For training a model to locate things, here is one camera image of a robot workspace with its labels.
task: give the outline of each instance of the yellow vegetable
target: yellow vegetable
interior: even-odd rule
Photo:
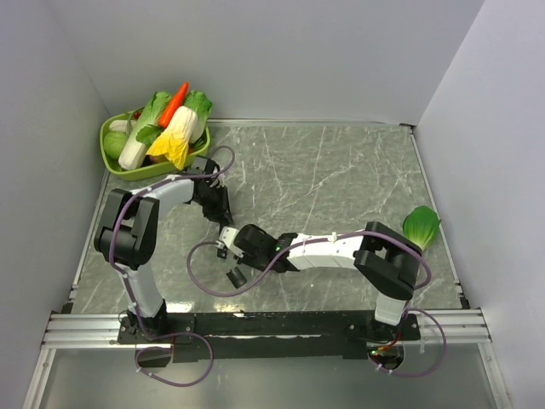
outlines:
[[[166,130],[147,150],[148,155],[164,155],[178,169],[183,169],[187,158],[189,138],[197,124],[197,114],[188,107],[179,107]]]

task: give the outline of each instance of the green leafy vegetable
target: green leafy vegetable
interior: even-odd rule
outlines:
[[[146,145],[151,145],[161,133],[161,127],[158,126],[159,118],[164,108],[169,104],[172,96],[168,92],[156,92],[153,94],[142,111],[142,114],[136,121],[135,127],[130,133],[136,140]]]
[[[433,209],[419,206],[403,221],[403,234],[424,251],[432,245],[437,237],[440,223],[441,221]]]
[[[197,114],[197,124],[193,128],[190,142],[195,142],[204,132],[206,121],[210,112],[212,112],[212,102],[206,97],[206,94],[201,91],[191,90],[186,95],[184,107],[188,107]]]
[[[136,140],[145,145],[151,145],[161,135],[163,129],[158,125],[146,125],[136,136]]]
[[[119,159],[129,137],[124,132],[113,130],[104,136],[104,152],[112,159]]]

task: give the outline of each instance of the metal frame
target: metal frame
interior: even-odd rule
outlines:
[[[258,125],[258,126],[290,126],[290,125],[366,125],[366,126],[382,126],[383,123],[370,123],[361,121],[286,121],[286,120],[270,120],[270,119],[211,119],[212,124],[224,125]],[[412,129],[409,128],[409,136],[415,149],[418,163],[422,170],[426,189],[432,202],[432,207],[437,211],[437,206],[433,198],[433,194],[427,179],[426,171],[422,163],[422,158],[418,151],[416,138],[413,135]],[[109,178],[109,173],[105,170],[102,182],[100,185],[99,195],[96,201],[95,211],[93,213],[89,231],[84,243],[82,254],[77,265],[76,274],[72,284],[69,301],[73,301],[77,295],[77,285],[83,270],[83,264],[87,255],[90,240],[92,239],[96,219],[100,211],[100,202],[106,192],[106,186]],[[463,297],[462,287],[458,279],[454,262],[448,243],[446,241],[445,232],[442,226],[439,227],[441,237],[445,243],[445,249],[449,258],[450,267],[452,269],[453,278],[460,294]],[[498,365],[492,341],[488,328],[486,326],[485,317],[480,309],[446,309],[446,310],[430,310],[438,322],[443,326],[447,336],[448,344],[461,343],[476,343],[479,345],[481,358],[485,367],[486,375],[490,382],[490,389],[494,395],[496,405],[501,409],[512,408],[505,383],[503,381],[502,372]],[[401,344],[420,344],[424,347],[426,344],[442,343],[439,330],[434,323],[426,316],[416,313],[418,324],[421,329],[422,340],[401,342]],[[89,314],[89,315],[71,315],[71,314],[52,314],[43,337],[42,350],[38,357],[36,369],[32,376],[32,381],[28,389],[23,407],[25,409],[38,409],[43,396],[43,391],[47,384],[51,366],[55,358],[57,349],[137,349],[151,346],[145,345],[119,345],[118,332],[120,330],[119,319],[122,317],[115,314]]]
[[[490,343],[491,337],[485,318],[479,309],[430,310],[443,326],[449,344]],[[400,342],[403,345],[442,343],[435,324],[425,315],[415,312],[420,327],[420,341]],[[53,314],[43,337],[42,349],[137,349],[149,346],[119,345],[119,319],[122,315]]]
[[[42,401],[43,391],[48,382],[56,349],[42,349],[37,359],[31,384],[26,393],[23,409],[38,409]]]

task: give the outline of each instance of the marble surface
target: marble surface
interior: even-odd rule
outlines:
[[[214,126],[213,145],[229,145],[235,165],[226,178],[235,224],[254,223],[272,235],[327,234],[364,228],[379,221],[401,232],[418,205],[431,205],[408,130],[398,126]],[[218,153],[220,164],[228,152]],[[151,181],[115,187],[137,188]],[[216,239],[218,227],[202,217],[197,204],[181,204],[159,223],[152,265],[158,289],[172,312],[296,311],[372,309],[376,290],[355,270],[315,268],[269,274],[256,288],[232,298],[200,291],[188,278],[185,260],[198,242]],[[460,308],[445,245],[440,237],[426,251],[431,284],[416,292],[412,305]],[[192,262],[198,278],[217,291],[232,291],[225,276],[235,261],[202,248]],[[256,271],[242,266],[246,277]],[[126,309],[116,273],[92,245],[87,253],[74,314],[113,314]]]

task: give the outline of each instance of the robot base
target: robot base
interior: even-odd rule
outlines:
[[[216,359],[341,356],[365,360],[367,343],[391,342],[400,332],[401,341],[417,341],[421,337],[413,314],[395,327],[379,323],[373,316],[374,311],[168,314],[168,332],[191,331],[206,337]],[[209,358],[207,348],[199,340],[148,340],[130,326],[128,318],[122,320],[118,342],[174,343],[174,363]]]

